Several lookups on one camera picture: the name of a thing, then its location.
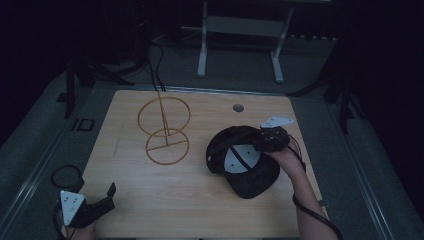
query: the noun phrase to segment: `gray floor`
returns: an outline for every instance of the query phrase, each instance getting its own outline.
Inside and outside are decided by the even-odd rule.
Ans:
[[[252,50],[232,45],[231,49],[213,40],[206,76],[198,78],[198,36],[188,40],[180,45],[169,44],[166,38],[156,41],[164,49],[159,73],[168,91],[284,95],[315,80],[334,44],[288,39],[280,56],[285,81],[277,84],[267,46]],[[159,56],[159,48],[152,47],[154,65]],[[146,70],[125,78],[136,86],[123,87],[99,77],[93,89],[78,87],[77,108],[68,120],[63,119],[64,104],[56,102],[64,91],[64,75],[34,104],[0,150],[0,238],[56,238],[51,210],[59,189],[51,185],[49,176],[64,164],[84,169],[116,90],[152,89]],[[325,104],[323,91],[325,87],[291,101],[323,198],[330,202],[331,220],[345,239],[424,239],[423,224],[368,121],[349,119],[350,134],[343,134],[336,123],[338,105]],[[77,118],[95,120],[94,129],[72,131]]]

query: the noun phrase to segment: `white metal frame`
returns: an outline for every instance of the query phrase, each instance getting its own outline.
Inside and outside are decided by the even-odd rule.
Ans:
[[[271,61],[274,68],[275,80],[278,83],[284,81],[280,65],[280,52],[286,38],[287,29],[293,15],[294,7],[291,7],[286,15],[285,21],[268,21],[257,19],[242,19],[208,15],[208,1],[203,1],[203,21],[202,21],[202,46],[200,49],[199,66],[197,76],[204,77],[206,73],[207,58],[207,33],[221,32],[232,34],[244,34],[266,37],[278,37],[278,44],[275,50],[271,51]]]

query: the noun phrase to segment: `dark background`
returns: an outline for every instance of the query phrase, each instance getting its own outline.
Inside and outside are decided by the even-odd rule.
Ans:
[[[149,26],[159,26],[175,41],[180,26],[201,25],[201,1],[120,2],[127,10],[115,16],[109,12],[105,18],[110,3],[106,0],[1,0],[0,145],[44,88],[65,70],[73,49],[69,46],[78,45],[100,62],[119,63],[120,57],[131,57],[131,53],[116,36],[134,31],[131,20],[147,24],[143,33]],[[220,11],[217,2],[215,10]],[[423,218],[424,6],[419,1],[363,1],[359,8],[343,6],[344,1],[335,3],[299,5],[289,34],[338,38],[342,50],[332,58],[347,62],[356,73],[352,91]],[[122,20],[128,32],[117,33],[120,28],[113,24],[120,20],[116,19],[128,17],[125,12],[134,5],[139,15]],[[147,34],[134,44],[148,38]],[[331,67],[336,71],[339,66]]]

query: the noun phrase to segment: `wooden tabletop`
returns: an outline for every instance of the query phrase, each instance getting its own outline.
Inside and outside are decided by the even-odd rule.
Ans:
[[[138,125],[143,106],[158,97],[156,92],[118,91],[83,174],[81,190],[88,202],[106,196],[116,184],[116,208],[97,223],[99,237],[161,238],[264,238],[298,236],[293,189],[281,171],[277,181],[253,199],[242,199],[225,178],[212,174],[206,166],[206,147],[219,131],[237,125],[259,125],[272,115],[296,119],[290,100],[280,96],[161,92],[168,128],[181,129],[189,139],[187,155],[178,163],[161,165],[146,153],[150,135]],[[159,101],[140,114],[140,124],[148,132],[163,129]],[[233,110],[235,104],[244,107]],[[321,199],[308,153],[295,120],[284,126],[302,150],[307,175]],[[184,139],[169,137],[168,144]],[[152,137],[149,145],[166,143]],[[152,151],[163,163],[184,155],[187,142],[181,141]]]

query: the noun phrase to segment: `baseball cap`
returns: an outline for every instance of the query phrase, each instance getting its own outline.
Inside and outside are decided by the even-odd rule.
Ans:
[[[259,134],[259,129],[250,126],[232,126],[216,134],[206,149],[209,170],[224,176],[244,199],[263,193],[280,174],[272,157],[255,150],[253,143]]]

